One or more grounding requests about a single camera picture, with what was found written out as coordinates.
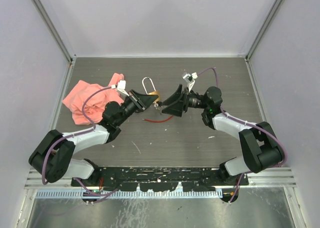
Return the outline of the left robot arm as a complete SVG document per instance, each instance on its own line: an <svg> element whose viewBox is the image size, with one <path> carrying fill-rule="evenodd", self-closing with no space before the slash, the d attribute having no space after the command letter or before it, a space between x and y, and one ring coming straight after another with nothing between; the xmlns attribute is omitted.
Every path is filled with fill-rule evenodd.
<svg viewBox="0 0 320 228"><path fill-rule="evenodd" d="M112 142L120 134L120 126L131 115L143 112L158 99L157 94L142 94L133 89L124 102L110 101L102 119L91 128L76 132L49 131L29 157L29 164L41 174L42 183L55 183L62 178L77 178L88 186L100 181L100 169L88 159L74 159L74 154L97 145Z"/></svg>

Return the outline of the large brass padlock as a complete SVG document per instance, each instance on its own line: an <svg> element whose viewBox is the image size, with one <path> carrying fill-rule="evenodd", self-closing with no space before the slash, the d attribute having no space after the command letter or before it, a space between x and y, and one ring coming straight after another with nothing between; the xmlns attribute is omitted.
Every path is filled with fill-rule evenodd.
<svg viewBox="0 0 320 228"><path fill-rule="evenodd" d="M155 102L159 102L161 99L160 93L156 89L153 80L150 77L146 76L142 79L141 83L145 93L147 95L157 95L157 99L155 100Z"/></svg>

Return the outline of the red cable seal lock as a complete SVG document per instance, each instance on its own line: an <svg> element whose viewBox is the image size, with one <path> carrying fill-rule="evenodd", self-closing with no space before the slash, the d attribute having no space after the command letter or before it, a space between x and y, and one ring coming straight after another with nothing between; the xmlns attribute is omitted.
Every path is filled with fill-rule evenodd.
<svg viewBox="0 0 320 228"><path fill-rule="evenodd" d="M166 119L162 119L162 120L152 120L152 119L147 119L147 118L143 118L142 120L145 121L145 122L156 123L157 124L157 123L165 123L165 122L169 121L172 118L173 118L173 115L170 115Z"/></svg>

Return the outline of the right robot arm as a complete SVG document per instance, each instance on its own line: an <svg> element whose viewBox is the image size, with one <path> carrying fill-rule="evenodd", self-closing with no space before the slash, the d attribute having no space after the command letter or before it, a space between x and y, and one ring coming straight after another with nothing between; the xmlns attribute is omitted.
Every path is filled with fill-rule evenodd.
<svg viewBox="0 0 320 228"><path fill-rule="evenodd" d="M205 126L239 140L242 154L219 165L219 179L225 185L231 185L239 174L257 174L285 161L284 149L269 123L236 118L222 109L222 102L218 87L211 86L204 94L198 94L179 85L162 103L162 113L181 117L189 108L202 109Z"/></svg>

